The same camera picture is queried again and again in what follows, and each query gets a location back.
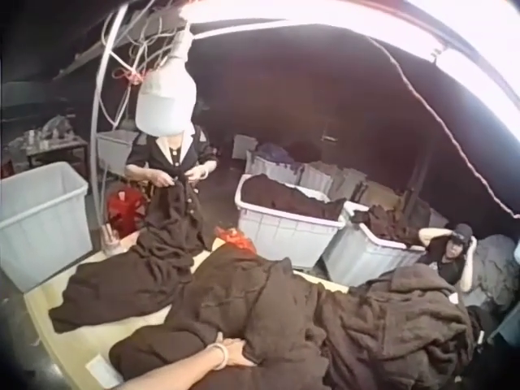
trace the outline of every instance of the bracelet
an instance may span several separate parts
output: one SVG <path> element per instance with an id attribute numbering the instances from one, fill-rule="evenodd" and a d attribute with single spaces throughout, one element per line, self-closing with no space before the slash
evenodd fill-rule
<path id="1" fill-rule="evenodd" d="M 220 343 L 213 343 L 213 344 L 210 344 L 210 345 L 208 345 L 206 347 L 206 349 L 211 349 L 211 348 L 217 348 L 217 349 L 220 349 L 222 351 L 222 354 L 224 355 L 224 358 L 223 358 L 222 362 L 213 369 L 214 371 L 222 370 L 225 366 L 228 365 L 228 360 L 229 360 L 228 349 L 224 345 L 222 345 Z"/>

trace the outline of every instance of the dark wall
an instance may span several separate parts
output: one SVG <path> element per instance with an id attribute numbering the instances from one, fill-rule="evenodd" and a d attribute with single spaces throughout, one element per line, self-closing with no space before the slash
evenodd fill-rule
<path id="1" fill-rule="evenodd" d="M 432 64 L 390 50 L 500 198 L 520 210 L 520 142 Z M 446 217 L 473 224 L 480 236 L 516 235 L 518 226 L 366 38 L 325 27 L 241 32 L 196 41 L 189 69 L 210 106 L 203 120 L 214 137 L 239 132 L 320 143 L 325 133 L 339 139 L 336 147 L 320 143 L 326 161 L 395 189 L 405 187 L 418 154 L 436 139 L 422 198 Z"/>

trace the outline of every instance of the wooden table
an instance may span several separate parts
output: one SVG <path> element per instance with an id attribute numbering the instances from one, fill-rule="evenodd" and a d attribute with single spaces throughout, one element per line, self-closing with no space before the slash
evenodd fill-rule
<path id="1" fill-rule="evenodd" d="M 129 248 L 132 246 L 137 239 L 137 234 L 138 232 L 122 239 L 123 247 Z M 216 250 L 222 244 L 223 241 L 217 239 L 213 245 L 213 250 Z M 192 271 L 196 270 L 209 254 L 209 252 L 204 252 L 196 256 Z M 84 262 L 100 262 L 105 258 L 103 252 L 99 252 L 84 260 Z M 63 302 L 63 290 L 75 271 L 76 267 L 74 266 L 56 275 L 53 279 L 26 293 L 24 299 L 43 345 L 54 363 L 59 366 L 69 384 L 74 389 L 103 389 L 104 387 L 100 384 L 100 375 L 93 374 L 92 365 L 89 365 L 89 363 L 93 359 L 96 359 L 97 362 L 105 359 L 108 362 L 108 351 L 112 345 L 130 336 L 140 327 L 162 323 L 166 318 L 169 307 L 145 317 L 128 318 L 116 323 L 106 323 L 95 327 L 82 327 L 59 335 L 52 328 L 48 312 L 49 309 L 59 306 Z M 332 291 L 348 291 L 345 286 L 309 275 L 298 274 L 310 282 L 321 283 Z"/>

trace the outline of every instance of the hand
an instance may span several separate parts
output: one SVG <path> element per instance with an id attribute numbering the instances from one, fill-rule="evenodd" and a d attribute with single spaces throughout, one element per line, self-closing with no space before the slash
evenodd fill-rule
<path id="1" fill-rule="evenodd" d="M 477 248 L 477 239 L 475 238 L 475 236 L 472 236 L 471 237 L 471 244 L 470 244 L 470 249 L 471 250 L 475 250 Z"/>
<path id="2" fill-rule="evenodd" d="M 254 367 L 256 364 L 246 359 L 243 354 L 245 341 L 240 339 L 224 339 L 222 333 L 217 335 L 216 343 L 222 344 L 227 349 L 229 358 L 227 359 L 228 366 L 245 366 Z"/>
<path id="3" fill-rule="evenodd" d="M 185 173 L 188 178 L 188 182 L 195 184 L 200 180 L 204 180 L 208 176 L 208 170 L 203 165 L 197 165 L 192 169 L 189 169 Z"/>
<path id="4" fill-rule="evenodd" d="M 148 171 L 148 180 L 156 187 L 170 187 L 174 184 L 171 176 L 159 169 L 150 169 Z"/>

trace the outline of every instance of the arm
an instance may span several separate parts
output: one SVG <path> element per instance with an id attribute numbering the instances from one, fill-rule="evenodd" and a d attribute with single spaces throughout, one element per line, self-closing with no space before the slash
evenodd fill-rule
<path id="1" fill-rule="evenodd" d="M 432 239 L 442 236 L 450 236 L 453 232 L 449 229 L 438 227 L 425 227 L 419 230 L 419 240 L 424 246 L 428 246 Z"/>
<path id="2" fill-rule="evenodd" d="M 114 390 L 189 390 L 218 367 L 223 358 L 222 351 L 217 348 L 203 349 L 191 357 L 132 379 Z"/>
<path id="3" fill-rule="evenodd" d="M 132 143 L 124 175 L 129 180 L 144 181 L 150 179 L 150 169 L 145 168 L 150 156 L 148 137 L 138 134 Z"/>
<path id="4" fill-rule="evenodd" d="M 206 169 L 209 175 L 217 167 L 217 156 L 208 141 L 207 135 L 200 128 L 199 130 L 199 149 L 198 149 L 198 162 Z"/>
<path id="5" fill-rule="evenodd" d="M 463 293 L 468 293 L 471 290 L 473 284 L 473 254 L 477 248 L 477 239 L 471 237 L 471 246 L 466 254 L 466 264 L 464 270 L 462 270 L 461 276 L 461 290 Z"/>

